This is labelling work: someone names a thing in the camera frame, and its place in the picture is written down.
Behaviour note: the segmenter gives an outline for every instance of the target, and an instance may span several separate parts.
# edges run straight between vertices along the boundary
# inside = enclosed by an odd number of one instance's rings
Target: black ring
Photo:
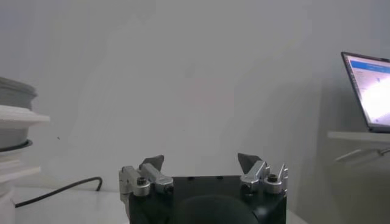
[[[31,145],[32,145],[32,141],[28,139],[23,144],[16,145],[16,146],[11,146],[11,147],[7,147],[7,148],[2,148],[2,149],[0,149],[0,153],[2,153],[2,152],[9,152],[9,151],[12,151],[12,150],[17,150],[17,149],[23,149],[23,148],[26,148],[26,147],[31,146]]]

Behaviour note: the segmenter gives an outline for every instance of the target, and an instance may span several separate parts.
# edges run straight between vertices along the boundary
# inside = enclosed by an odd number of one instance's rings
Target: table surface
[[[17,187],[13,201],[19,203],[52,191]],[[128,224],[119,193],[68,190],[16,209],[16,224]],[[287,224],[307,224],[287,211]]]

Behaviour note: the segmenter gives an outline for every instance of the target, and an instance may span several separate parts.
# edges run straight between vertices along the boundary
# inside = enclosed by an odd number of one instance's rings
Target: laptop lid
[[[390,131],[390,60],[341,55],[369,130]]]

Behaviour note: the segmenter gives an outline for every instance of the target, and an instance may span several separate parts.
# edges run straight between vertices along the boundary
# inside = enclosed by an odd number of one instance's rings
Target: laptop
[[[348,52],[341,55],[368,130],[390,133],[390,60]]]

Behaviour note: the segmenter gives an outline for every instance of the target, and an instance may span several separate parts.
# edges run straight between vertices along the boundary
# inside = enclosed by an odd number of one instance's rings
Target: white wall
[[[335,111],[355,109],[345,107],[352,92],[339,53],[390,57],[389,7],[387,0],[1,2],[1,75],[35,86],[34,109],[52,117],[31,129],[34,146],[24,154],[42,174],[20,184],[60,187],[100,175],[105,190],[117,191],[121,166],[158,154],[168,175],[234,175],[236,153],[245,152],[274,167],[287,163],[289,207],[298,215],[348,223],[327,181],[332,164],[321,159],[328,128],[354,127],[337,123]],[[330,93],[344,101],[324,101]],[[327,121],[328,114],[335,115]]]

